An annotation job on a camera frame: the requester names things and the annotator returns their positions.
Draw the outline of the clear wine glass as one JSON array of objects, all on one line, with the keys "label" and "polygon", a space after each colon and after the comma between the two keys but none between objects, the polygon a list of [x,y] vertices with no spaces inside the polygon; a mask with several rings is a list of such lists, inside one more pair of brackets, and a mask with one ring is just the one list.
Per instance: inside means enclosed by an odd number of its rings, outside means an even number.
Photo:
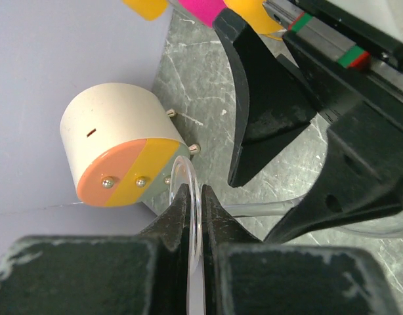
[{"label": "clear wine glass", "polygon": [[285,243],[315,230],[337,228],[369,238],[403,238],[403,172],[384,165],[370,173],[343,173],[346,185],[330,192],[319,176],[299,197],[225,206],[233,217],[281,216],[265,240]]}]

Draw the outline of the yellow wine glass front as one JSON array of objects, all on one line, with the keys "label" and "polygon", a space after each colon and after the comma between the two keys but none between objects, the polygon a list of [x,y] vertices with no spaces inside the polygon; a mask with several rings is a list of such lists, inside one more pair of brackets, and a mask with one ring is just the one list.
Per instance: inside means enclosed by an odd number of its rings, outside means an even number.
[{"label": "yellow wine glass front", "polygon": [[147,21],[160,17],[169,5],[167,0],[123,0],[122,2]]}]

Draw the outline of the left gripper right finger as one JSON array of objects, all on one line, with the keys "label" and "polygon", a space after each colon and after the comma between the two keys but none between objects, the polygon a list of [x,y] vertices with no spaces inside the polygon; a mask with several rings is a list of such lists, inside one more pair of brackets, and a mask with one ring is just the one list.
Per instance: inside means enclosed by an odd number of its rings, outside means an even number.
[{"label": "left gripper right finger", "polygon": [[399,314],[380,264],[355,247],[265,243],[201,189],[206,314]]}]

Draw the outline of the yellow wine glass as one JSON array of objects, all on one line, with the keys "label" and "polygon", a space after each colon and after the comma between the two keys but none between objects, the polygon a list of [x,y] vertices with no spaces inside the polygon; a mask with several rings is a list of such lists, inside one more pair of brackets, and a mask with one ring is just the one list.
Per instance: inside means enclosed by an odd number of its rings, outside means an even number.
[{"label": "yellow wine glass", "polygon": [[283,30],[267,14],[263,0],[224,0],[225,5],[240,15],[258,34],[272,35]]},{"label": "yellow wine glass", "polygon": [[123,0],[122,2],[147,21],[160,17],[169,5],[167,0]]}]

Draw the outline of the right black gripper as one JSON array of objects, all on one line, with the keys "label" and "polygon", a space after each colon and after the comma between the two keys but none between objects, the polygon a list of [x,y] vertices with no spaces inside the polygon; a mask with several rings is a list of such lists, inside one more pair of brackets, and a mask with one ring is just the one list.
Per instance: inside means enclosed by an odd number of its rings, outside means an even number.
[{"label": "right black gripper", "polygon": [[[329,123],[365,103],[403,131],[403,42],[329,1],[265,1]],[[213,22],[236,95],[228,184],[246,185],[316,115],[305,86],[231,9]]]}]

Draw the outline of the yellow wine glass back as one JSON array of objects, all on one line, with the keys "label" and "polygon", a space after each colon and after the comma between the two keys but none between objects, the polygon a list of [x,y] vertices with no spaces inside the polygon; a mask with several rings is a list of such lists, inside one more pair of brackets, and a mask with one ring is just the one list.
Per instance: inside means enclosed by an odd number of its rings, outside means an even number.
[{"label": "yellow wine glass back", "polygon": [[267,14],[263,0],[224,0],[225,5],[240,15],[258,34],[272,35],[283,30]]}]

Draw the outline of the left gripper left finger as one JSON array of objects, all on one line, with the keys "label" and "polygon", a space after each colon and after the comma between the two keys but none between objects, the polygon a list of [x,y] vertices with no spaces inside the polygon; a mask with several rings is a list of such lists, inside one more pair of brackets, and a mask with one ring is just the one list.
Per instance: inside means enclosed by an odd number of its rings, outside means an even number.
[{"label": "left gripper left finger", "polygon": [[26,236],[0,262],[0,314],[186,314],[191,198],[133,236]]}]

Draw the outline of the pink plastic wine glass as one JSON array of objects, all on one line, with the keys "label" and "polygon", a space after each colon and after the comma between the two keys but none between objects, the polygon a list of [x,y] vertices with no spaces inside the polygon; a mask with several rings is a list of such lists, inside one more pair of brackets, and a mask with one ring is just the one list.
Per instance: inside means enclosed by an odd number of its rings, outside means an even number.
[{"label": "pink plastic wine glass", "polygon": [[223,0],[178,0],[178,2],[209,28],[212,28],[216,17],[226,8]]}]

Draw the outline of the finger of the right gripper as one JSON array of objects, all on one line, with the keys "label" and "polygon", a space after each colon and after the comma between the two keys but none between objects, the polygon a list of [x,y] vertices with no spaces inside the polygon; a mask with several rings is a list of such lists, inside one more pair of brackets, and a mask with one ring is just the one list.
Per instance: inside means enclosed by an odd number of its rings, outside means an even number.
[{"label": "finger of the right gripper", "polygon": [[368,105],[349,110],[327,129],[321,173],[301,202],[265,241],[397,215],[403,211],[403,132]]}]

